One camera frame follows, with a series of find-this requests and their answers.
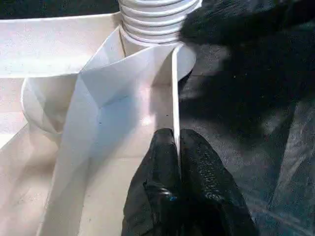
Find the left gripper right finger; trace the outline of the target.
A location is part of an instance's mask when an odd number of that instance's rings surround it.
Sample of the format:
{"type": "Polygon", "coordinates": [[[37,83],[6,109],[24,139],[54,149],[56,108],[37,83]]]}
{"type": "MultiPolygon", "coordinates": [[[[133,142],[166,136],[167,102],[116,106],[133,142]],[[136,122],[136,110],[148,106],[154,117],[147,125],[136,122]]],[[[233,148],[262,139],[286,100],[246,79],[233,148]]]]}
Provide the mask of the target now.
{"type": "Polygon", "coordinates": [[[181,169],[190,217],[203,236],[257,236],[246,201],[232,174],[207,140],[181,130],[181,169]]]}

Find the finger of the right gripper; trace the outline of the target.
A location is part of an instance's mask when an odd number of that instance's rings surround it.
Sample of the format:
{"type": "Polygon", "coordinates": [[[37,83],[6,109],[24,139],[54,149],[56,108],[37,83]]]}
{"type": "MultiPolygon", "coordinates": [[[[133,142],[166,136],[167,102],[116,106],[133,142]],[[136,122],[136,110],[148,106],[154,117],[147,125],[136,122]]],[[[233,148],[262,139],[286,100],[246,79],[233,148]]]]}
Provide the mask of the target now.
{"type": "Polygon", "coordinates": [[[180,40],[232,46],[256,41],[314,18],[313,0],[204,0],[185,18],[180,40]]]}

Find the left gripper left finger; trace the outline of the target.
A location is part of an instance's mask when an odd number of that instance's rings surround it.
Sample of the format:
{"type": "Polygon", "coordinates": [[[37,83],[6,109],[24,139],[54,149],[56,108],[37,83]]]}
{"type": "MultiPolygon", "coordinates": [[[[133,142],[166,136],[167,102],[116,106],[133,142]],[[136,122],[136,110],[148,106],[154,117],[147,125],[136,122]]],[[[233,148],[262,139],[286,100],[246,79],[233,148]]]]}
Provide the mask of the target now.
{"type": "Polygon", "coordinates": [[[173,131],[157,130],[129,185],[123,236],[176,236],[181,227],[181,180],[173,131]]]}

